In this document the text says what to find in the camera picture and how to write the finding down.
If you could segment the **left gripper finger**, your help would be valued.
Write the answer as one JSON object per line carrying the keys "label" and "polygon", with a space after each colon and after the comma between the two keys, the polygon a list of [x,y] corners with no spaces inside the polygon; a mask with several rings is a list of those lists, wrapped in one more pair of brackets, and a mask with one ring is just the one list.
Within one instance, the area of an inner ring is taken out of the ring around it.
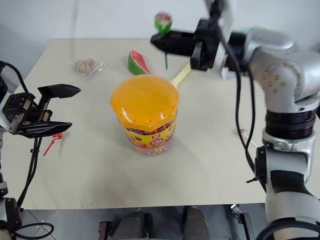
{"label": "left gripper finger", "polygon": [[40,121],[32,125],[21,127],[18,130],[18,134],[26,138],[43,138],[61,134],[71,126],[71,122]]}
{"label": "left gripper finger", "polygon": [[81,89],[70,84],[54,84],[37,88],[46,99],[71,98],[81,92]]}

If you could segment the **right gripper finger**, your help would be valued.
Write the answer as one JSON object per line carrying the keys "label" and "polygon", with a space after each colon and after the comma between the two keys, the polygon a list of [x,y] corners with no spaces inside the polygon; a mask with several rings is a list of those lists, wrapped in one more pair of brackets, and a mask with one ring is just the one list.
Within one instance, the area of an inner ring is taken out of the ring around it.
{"label": "right gripper finger", "polygon": [[160,51],[185,57],[191,57],[197,42],[169,42],[168,33],[163,35],[157,33],[153,35],[150,42]]}
{"label": "right gripper finger", "polygon": [[167,34],[167,40],[169,42],[196,42],[195,35],[191,32],[175,31],[171,30]]}

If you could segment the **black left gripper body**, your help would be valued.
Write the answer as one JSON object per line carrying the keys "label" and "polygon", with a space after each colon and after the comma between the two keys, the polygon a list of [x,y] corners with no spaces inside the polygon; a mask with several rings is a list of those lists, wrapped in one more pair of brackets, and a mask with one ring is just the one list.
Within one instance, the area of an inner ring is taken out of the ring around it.
{"label": "black left gripper body", "polygon": [[35,103],[35,96],[31,93],[7,92],[1,99],[1,128],[9,133],[18,133],[22,127],[38,122],[51,120],[53,112],[47,109],[49,101],[44,98]]}

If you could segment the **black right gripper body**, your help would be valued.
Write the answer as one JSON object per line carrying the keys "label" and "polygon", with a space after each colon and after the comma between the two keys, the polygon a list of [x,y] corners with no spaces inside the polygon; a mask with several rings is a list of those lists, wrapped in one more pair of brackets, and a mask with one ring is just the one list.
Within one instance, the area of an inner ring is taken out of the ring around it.
{"label": "black right gripper body", "polygon": [[200,71],[212,69],[220,43],[217,24],[209,19],[200,19],[193,35],[195,46],[190,57],[191,68]]}

